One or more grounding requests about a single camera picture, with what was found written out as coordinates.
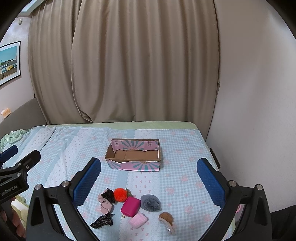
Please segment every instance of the pink cosmetic bag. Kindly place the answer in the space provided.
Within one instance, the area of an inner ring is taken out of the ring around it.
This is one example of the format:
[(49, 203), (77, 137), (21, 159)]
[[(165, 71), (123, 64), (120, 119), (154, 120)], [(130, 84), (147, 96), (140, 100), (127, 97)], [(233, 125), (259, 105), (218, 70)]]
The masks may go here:
[(123, 213), (123, 215), (132, 218), (137, 214), (140, 206), (141, 200), (135, 197), (128, 197), (121, 208), (121, 212)]

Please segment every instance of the bed frame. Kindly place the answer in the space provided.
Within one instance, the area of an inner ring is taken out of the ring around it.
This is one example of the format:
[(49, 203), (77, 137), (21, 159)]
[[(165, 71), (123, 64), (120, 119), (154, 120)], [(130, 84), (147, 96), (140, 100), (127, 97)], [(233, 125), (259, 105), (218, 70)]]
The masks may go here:
[(46, 124), (37, 99), (33, 98), (12, 112), (0, 123), (0, 139), (11, 131), (29, 130), (32, 127)]

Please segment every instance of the gray fuzzy item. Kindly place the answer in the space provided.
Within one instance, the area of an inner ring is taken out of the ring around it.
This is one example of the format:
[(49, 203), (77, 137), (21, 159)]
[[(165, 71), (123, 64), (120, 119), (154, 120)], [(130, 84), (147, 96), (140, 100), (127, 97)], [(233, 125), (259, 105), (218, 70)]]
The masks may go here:
[(141, 208), (148, 212), (158, 212), (161, 209), (161, 204), (156, 196), (146, 194), (141, 197)]

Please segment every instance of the pink pouch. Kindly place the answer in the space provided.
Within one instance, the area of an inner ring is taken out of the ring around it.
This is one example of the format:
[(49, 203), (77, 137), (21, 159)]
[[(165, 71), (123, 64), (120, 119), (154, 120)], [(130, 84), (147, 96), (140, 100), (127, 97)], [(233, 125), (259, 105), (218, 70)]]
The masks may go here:
[(137, 214), (140, 206), (141, 200), (135, 197), (128, 197), (121, 208), (121, 212), (123, 213), (123, 215), (132, 218)]
[(148, 218), (142, 214), (142, 213), (138, 213), (136, 214), (133, 218), (131, 218), (130, 221), (128, 221), (130, 223), (130, 225), (132, 225), (135, 229), (141, 227), (145, 222), (148, 221)]

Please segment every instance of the picture frame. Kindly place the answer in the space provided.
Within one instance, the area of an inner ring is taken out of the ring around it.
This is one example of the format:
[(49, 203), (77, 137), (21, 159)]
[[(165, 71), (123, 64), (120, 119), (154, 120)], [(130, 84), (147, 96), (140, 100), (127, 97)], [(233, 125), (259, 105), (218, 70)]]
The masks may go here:
[(0, 46), (0, 86), (20, 75), (20, 41)]

